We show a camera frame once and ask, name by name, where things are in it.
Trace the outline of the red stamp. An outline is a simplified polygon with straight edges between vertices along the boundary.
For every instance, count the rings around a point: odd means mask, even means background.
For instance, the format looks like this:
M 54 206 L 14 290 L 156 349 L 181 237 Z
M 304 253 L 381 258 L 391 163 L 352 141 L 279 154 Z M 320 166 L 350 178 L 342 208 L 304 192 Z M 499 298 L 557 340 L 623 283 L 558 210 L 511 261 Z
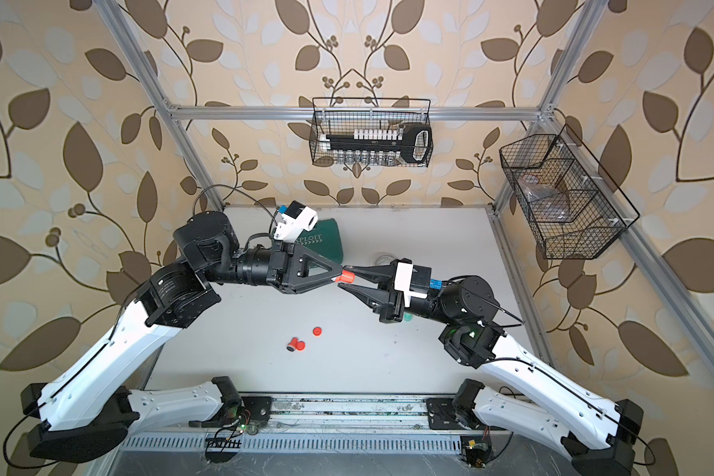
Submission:
M 343 270 L 336 281 L 338 283 L 352 284 L 355 281 L 355 275 L 348 270 Z
M 293 337 L 293 338 L 291 339 L 291 341 L 287 344 L 287 351 L 290 351 L 290 352 L 295 352 L 295 351 L 297 351 L 297 350 L 298 350 L 298 343 L 299 343 L 299 341 L 298 341 L 297 337 Z

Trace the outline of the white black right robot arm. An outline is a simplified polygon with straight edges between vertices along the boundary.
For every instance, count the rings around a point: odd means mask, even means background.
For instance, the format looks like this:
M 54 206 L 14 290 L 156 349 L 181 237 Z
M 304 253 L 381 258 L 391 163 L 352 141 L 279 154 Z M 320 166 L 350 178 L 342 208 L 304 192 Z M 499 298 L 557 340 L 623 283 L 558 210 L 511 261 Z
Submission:
M 456 424 L 503 428 L 529 438 L 567 458 L 581 475 L 630 475 L 639 465 L 635 446 L 642 440 L 642 408 L 597 395 L 533 355 L 495 321 L 503 309 L 483 278 L 438 281 L 427 267 L 395 260 L 347 267 L 334 281 L 382 323 L 406 315 L 441 323 L 438 340 L 457 364 L 517 391 L 509 396 L 465 380 L 449 405 Z

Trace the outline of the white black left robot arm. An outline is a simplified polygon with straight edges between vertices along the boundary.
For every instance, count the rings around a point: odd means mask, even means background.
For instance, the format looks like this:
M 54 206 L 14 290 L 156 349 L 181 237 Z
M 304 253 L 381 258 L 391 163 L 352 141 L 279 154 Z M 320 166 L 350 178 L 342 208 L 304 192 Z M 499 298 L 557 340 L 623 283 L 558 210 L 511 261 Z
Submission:
M 214 285 L 268 286 L 297 295 L 354 275 L 298 244 L 317 224 L 299 202 L 284 210 L 270 247 L 241 247 L 222 211 L 194 214 L 174 233 L 182 256 L 148 277 L 121 307 L 113 327 L 57 380 L 21 394 L 25 418 L 38 423 L 23 437 L 42 469 L 56 462 L 95 460 L 146 428 L 187 422 L 236 426 L 243 401 L 227 377 L 194 388 L 142 392 L 125 381 L 167 341 L 220 302 Z

